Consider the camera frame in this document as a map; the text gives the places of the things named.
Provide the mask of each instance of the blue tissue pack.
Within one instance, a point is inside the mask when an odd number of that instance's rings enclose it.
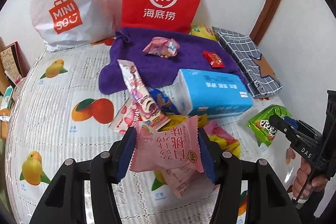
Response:
[[[238,116],[253,105],[238,76],[215,71],[180,69],[173,83],[181,115],[208,114],[209,119]]]

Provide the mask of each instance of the red candy wrapper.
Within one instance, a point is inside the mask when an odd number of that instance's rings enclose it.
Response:
[[[131,171],[192,168],[204,172],[198,144],[197,116],[170,131],[157,132],[144,122],[136,122],[135,128],[137,138]]]
[[[153,37],[152,41],[143,49],[143,52],[168,58],[175,56],[179,47],[180,45],[174,39]]]
[[[203,56],[210,63],[213,68],[225,68],[221,58],[214,52],[203,51]]]
[[[109,125],[109,129],[125,134],[129,127],[135,127],[137,121],[142,121],[137,104],[128,98]]]

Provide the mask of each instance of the bed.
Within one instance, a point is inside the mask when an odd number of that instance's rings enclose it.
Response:
[[[29,223],[48,182],[67,158],[90,160],[122,138],[123,135],[109,129],[108,123],[98,122],[94,117],[82,120],[85,117],[73,115],[79,102],[105,98],[113,103],[115,116],[128,99],[126,90],[111,95],[99,91],[98,77],[101,69],[109,63],[109,49],[109,46],[99,44],[60,52],[44,50],[31,68],[12,112],[6,143],[6,184],[18,223]],[[46,70],[55,62],[62,69],[58,74],[54,73],[55,76],[49,74],[53,77],[46,77]],[[174,102],[176,91],[170,86],[162,90]],[[218,123],[240,140],[242,159],[266,159],[287,188],[299,166],[297,159],[285,164],[288,140],[278,133],[271,146],[258,147],[254,134],[245,126],[248,119],[271,104],[283,105],[278,96],[269,101],[254,100],[253,107],[243,115],[223,118]],[[23,166],[31,159],[42,165],[43,178],[38,185],[33,185],[37,184],[34,180],[28,182],[22,177]],[[210,221],[218,188],[214,189],[203,175],[195,178],[181,199],[177,199],[167,185],[152,191],[154,180],[154,172],[128,171],[118,185],[113,185],[123,223]],[[244,188],[247,189],[246,182],[242,184],[242,191]],[[85,209],[87,223],[93,223],[89,182],[85,182]],[[244,223],[244,218],[245,213],[239,216],[238,223]]]

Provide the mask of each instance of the pink pastry package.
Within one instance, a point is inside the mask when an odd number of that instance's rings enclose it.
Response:
[[[191,168],[204,172],[198,144],[197,116],[169,131],[157,132],[144,122],[136,122],[136,147],[130,170],[144,172]]]
[[[162,176],[172,192],[178,197],[183,196],[189,186],[189,181],[196,172],[194,168],[183,167],[170,170],[162,170]]]
[[[134,62],[117,60],[121,68],[125,85],[133,98],[141,119],[150,127],[159,129],[170,121],[162,114],[155,100],[148,93]]]

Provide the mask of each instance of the green snack bag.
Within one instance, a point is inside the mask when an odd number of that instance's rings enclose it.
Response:
[[[270,105],[253,118],[249,119],[246,124],[253,130],[259,146],[261,143],[269,146],[277,133],[277,130],[268,122],[269,117],[272,115],[277,115],[280,118],[292,116],[284,106]]]

